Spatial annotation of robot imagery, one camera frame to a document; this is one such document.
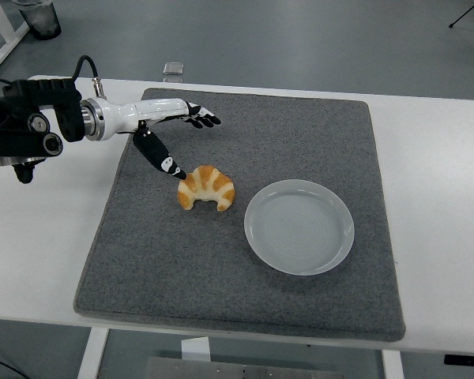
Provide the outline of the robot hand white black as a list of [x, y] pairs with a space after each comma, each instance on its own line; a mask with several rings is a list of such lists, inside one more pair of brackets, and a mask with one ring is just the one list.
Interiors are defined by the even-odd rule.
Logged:
[[174, 119], [188, 122], [197, 129], [220, 124], [214, 113], [183, 99], [147, 99], [123, 105], [99, 101], [97, 104], [103, 112], [98, 118], [103, 125], [98, 130], [103, 131], [105, 140], [115, 134], [130, 133], [134, 146], [150, 164], [158, 171], [179, 179], [186, 178], [185, 171], [174, 161], [150, 126]]

